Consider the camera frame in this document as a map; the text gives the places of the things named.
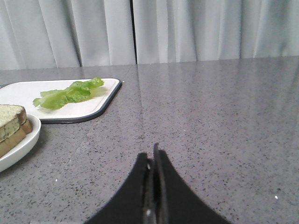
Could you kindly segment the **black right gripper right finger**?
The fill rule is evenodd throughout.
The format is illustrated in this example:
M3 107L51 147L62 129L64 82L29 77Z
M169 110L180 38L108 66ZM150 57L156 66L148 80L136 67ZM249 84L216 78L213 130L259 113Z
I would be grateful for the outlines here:
M159 224L228 224L187 186L167 153L154 145L154 180Z

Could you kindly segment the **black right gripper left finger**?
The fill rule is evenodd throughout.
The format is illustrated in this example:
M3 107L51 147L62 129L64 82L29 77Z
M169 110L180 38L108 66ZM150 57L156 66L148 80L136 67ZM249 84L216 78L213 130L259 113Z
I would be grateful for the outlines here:
M152 223L152 191L147 191L149 174L146 153L138 154L121 188L86 224Z

